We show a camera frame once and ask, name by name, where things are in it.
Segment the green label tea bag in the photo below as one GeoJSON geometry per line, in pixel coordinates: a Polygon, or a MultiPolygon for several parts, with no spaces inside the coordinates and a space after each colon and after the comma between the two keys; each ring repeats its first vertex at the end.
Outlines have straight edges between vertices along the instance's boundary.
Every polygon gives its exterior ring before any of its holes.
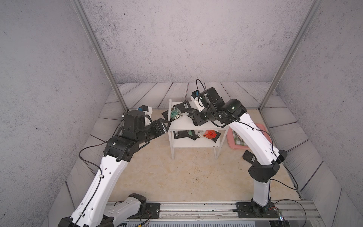
{"type": "Polygon", "coordinates": [[[191,109],[187,113],[188,113],[187,114],[188,117],[190,117],[191,119],[195,119],[198,116],[199,111],[197,109],[191,109]]]}
{"type": "Polygon", "coordinates": [[[167,121],[174,121],[180,117],[183,117],[182,112],[177,108],[177,107],[172,107],[170,109],[170,117],[169,117],[169,111],[165,111],[162,113],[162,116],[167,120],[167,121]]]}

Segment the black barcode tea bag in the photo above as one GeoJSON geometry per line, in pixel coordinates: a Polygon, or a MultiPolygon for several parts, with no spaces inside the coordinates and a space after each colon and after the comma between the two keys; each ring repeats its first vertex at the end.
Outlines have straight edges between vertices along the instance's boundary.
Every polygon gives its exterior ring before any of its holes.
{"type": "Polygon", "coordinates": [[[254,161],[256,160],[256,157],[253,153],[251,153],[250,151],[246,150],[243,154],[243,159],[245,161],[247,161],[250,164],[253,164],[254,161]]]}
{"type": "Polygon", "coordinates": [[[192,107],[189,101],[185,101],[179,104],[174,105],[173,107],[177,108],[182,114],[190,113],[192,111],[192,107]]]}

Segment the black barcode tea bag top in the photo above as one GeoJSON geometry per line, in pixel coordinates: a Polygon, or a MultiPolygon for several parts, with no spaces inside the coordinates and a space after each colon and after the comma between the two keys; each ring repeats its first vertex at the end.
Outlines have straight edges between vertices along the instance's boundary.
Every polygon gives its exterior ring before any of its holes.
{"type": "Polygon", "coordinates": [[[182,114],[190,113],[192,111],[192,107],[189,101],[185,101],[179,104],[174,105],[173,107],[177,108],[182,114]]]}

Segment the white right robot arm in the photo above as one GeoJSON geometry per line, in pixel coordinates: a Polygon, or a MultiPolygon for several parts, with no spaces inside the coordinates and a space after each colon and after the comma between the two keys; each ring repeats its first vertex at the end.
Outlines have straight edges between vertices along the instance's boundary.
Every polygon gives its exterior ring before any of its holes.
{"type": "Polygon", "coordinates": [[[207,98],[196,98],[194,103],[197,110],[191,118],[195,125],[219,121],[234,130],[252,150],[256,160],[249,168],[249,174],[254,179],[251,211],[255,216],[263,217],[274,206],[270,197],[270,180],[279,171],[287,153],[277,149],[265,137],[265,131],[256,127],[246,108],[237,99],[225,103],[219,98],[212,103],[207,98]]]}

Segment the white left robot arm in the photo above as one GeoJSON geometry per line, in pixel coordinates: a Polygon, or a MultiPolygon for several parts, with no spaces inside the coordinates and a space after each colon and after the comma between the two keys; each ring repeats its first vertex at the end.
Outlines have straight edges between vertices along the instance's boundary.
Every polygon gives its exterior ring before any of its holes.
{"type": "Polygon", "coordinates": [[[123,117],[124,126],[106,142],[100,166],[90,188],[71,216],[62,218],[60,227],[117,227],[130,217],[147,214],[147,200],[133,193],[106,212],[106,205],[121,173],[133,155],[151,140],[166,134],[171,123],[163,118],[151,120],[141,111],[130,111],[123,117]]]}

